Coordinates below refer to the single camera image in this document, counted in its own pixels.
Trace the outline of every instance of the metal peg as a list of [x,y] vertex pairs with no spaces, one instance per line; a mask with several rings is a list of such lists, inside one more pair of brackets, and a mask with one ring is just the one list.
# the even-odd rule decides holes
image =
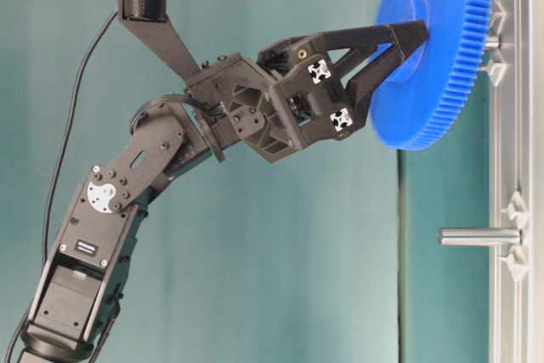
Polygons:
[[442,229],[439,244],[446,247],[502,247],[521,244],[517,229]]
[[485,39],[484,50],[495,51],[501,47],[501,39],[498,36],[488,36]]

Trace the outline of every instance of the teal backdrop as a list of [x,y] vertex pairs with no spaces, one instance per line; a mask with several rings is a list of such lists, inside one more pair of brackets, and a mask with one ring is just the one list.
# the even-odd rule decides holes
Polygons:
[[[379,0],[168,0],[198,61],[372,23]],[[0,349],[39,277],[43,203],[83,51],[113,0],[0,0]],[[54,202],[128,140],[134,110],[183,84],[118,24],[82,83]],[[150,209],[101,361],[398,359],[396,153],[366,130],[276,165],[247,147]]]

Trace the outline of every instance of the blue plastic gear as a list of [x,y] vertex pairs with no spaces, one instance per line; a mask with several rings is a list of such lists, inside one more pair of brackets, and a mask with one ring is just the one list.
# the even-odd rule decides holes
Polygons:
[[371,120],[402,150],[436,143],[461,113],[478,75],[490,0],[382,0],[378,24],[424,20],[430,38],[376,90]]

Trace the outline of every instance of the metal bracket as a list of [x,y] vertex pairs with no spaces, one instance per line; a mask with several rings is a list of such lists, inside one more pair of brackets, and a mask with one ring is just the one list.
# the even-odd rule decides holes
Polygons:
[[113,196],[108,196],[102,207],[106,210],[99,211],[120,212],[155,182],[157,189],[164,190],[169,181],[162,173],[183,142],[184,129],[168,104],[149,108],[121,155],[93,173],[88,182],[88,189],[114,186]]

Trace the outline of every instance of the teal wall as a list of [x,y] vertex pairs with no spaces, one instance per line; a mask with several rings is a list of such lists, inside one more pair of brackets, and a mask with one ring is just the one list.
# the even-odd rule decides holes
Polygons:
[[[168,0],[199,61],[368,25],[379,0]],[[84,49],[112,0],[0,0],[0,349],[34,293],[43,203]],[[114,24],[82,84],[54,226],[178,78]],[[102,361],[396,361],[396,155],[369,130],[270,166],[245,146],[179,179],[139,232]]]
[[401,361],[488,361],[489,250],[440,247],[441,228],[489,226],[489,82],[434,147],[401,157]]

